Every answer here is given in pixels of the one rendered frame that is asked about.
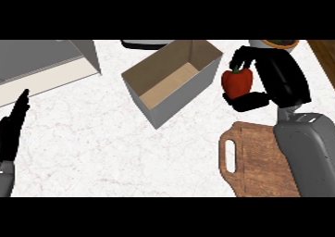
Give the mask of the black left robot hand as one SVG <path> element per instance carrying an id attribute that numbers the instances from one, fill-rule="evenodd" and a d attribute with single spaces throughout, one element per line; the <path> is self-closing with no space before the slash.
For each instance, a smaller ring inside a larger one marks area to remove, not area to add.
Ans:
<path id="1" fill-rule="evenodd" d="M 29 90 L 24 90 L 11 114 L 0 120 L 0 163 L 17 158 L 21 130 L 29 113 Z"/>

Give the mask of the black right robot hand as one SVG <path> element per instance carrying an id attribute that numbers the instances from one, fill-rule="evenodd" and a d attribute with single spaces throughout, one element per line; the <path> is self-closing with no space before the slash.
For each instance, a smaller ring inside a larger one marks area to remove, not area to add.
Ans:
<path id="1" fill-rule="evenodd" d="M 270 101 L 281 108 L 310 103 L 307 78 L 291 53 L 285 49 L 242 46 L 235 51 L 231 70 L 251 69 L 251 62 L 256 62 L 266 91 L 251 91 L 235 99 L 225 92 L 223 97 L 234 109 L 247 112 L 268 106 Z"/>

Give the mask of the red bell pepper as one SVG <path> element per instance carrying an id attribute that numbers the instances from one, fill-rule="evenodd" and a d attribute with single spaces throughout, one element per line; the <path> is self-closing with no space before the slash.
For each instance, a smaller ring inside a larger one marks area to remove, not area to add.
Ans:
<path id="1" fill-rule="evenodd" d="M 231 99 L 251 92 L 253 72 L 248 68 L 228 70 L 222 76 L 223 90 Z"/>

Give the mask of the open cardboard box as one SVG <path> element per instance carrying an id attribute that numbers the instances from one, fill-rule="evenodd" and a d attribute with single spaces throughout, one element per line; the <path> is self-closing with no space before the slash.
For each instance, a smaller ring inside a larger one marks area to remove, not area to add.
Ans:
<path id="1" fill-rule="evenodd" d="M 155 129 L 213 84 L 222 57 L 207 40 L 175 40 L 122 74 Z"/>

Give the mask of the brown wooden cutting board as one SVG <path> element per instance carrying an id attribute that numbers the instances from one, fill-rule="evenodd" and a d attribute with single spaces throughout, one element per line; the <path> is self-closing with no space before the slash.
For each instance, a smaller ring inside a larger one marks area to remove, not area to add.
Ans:
<path id="1" fill-rule="evenodd" d="M 235 172 L 228 171 L 228 141 L 235 143 Z M 219 169 L 238 197 L 300 197 L 272 126 L 235 122 L 220 136 Z"/>

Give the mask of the brown wooden panel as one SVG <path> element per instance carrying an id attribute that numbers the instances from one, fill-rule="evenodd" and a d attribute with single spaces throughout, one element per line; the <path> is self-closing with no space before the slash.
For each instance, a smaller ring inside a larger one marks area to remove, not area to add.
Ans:
<path id="1" fill-rule="evenodd" d="M 307 42 L 335 89 L 335 40 L 309 40 Z"/>

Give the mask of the grey and white appliance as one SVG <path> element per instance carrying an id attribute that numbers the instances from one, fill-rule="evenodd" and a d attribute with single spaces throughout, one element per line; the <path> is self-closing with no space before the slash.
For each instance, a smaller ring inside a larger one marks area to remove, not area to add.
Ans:
<path id="1" fill-rule="evenodd" d="M 0 107 L 101 72 L 93 40 L 0 40 Z"/>

